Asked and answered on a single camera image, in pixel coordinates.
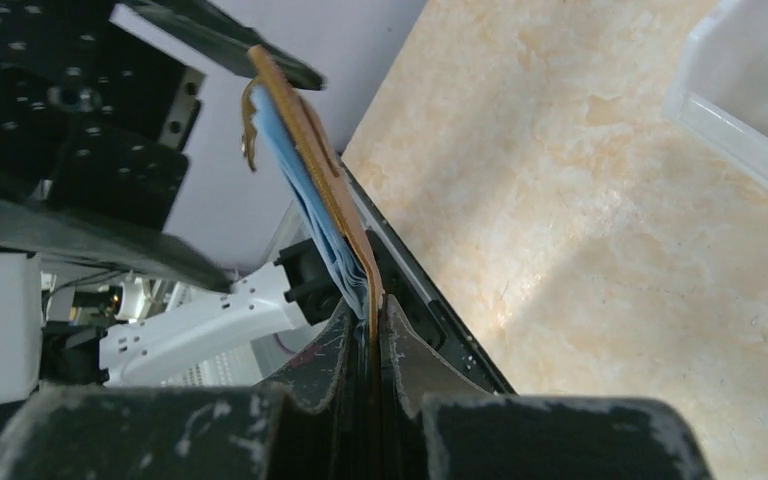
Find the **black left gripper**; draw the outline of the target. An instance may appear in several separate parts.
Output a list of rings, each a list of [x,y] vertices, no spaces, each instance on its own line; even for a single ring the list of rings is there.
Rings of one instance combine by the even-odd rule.
[[[326,79],[209,1],[134,0],[136,14],[235,75],[262,46],[289,83]],[[114,24],[111,1],[0,1],[0,248],[214,292],[232,280],[161,232],[187,173],[204,77]]]

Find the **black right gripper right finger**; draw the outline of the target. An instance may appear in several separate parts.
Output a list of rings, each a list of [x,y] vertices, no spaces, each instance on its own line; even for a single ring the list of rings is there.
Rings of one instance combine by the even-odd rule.
[[[684,418],[651,398],[494,394],[380,316],[387,479],[708,479]]]

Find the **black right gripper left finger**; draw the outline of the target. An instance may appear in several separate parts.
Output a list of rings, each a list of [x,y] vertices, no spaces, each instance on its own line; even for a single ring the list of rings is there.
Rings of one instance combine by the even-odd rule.
[[[249,387],[50,387],[0,437],[0,479],[329,479],[354,314]]]

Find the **brown leather card holder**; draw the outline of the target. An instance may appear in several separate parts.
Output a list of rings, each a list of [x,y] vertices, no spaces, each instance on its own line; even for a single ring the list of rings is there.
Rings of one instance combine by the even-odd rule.
[[[366,344],[379,337],[384,304],[380,269],[346,172],[322,122],[262,45],[246,52],[254,78],[241,99],[241,149],[254,171],[262,140],[279,164],[326,268],[364,327]]]

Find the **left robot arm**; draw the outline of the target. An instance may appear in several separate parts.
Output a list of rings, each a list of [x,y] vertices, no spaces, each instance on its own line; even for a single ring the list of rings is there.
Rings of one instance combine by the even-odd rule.
[[[163,383],[251,338],[301,326],[285,270],[233,280],[164,228],[189,168],[205,76],[117,25],[112,1],[0,1],[0,406],[43,360],[64,382]],[[123,274],[202,297],[99,333],[46,322],[53,292]]]

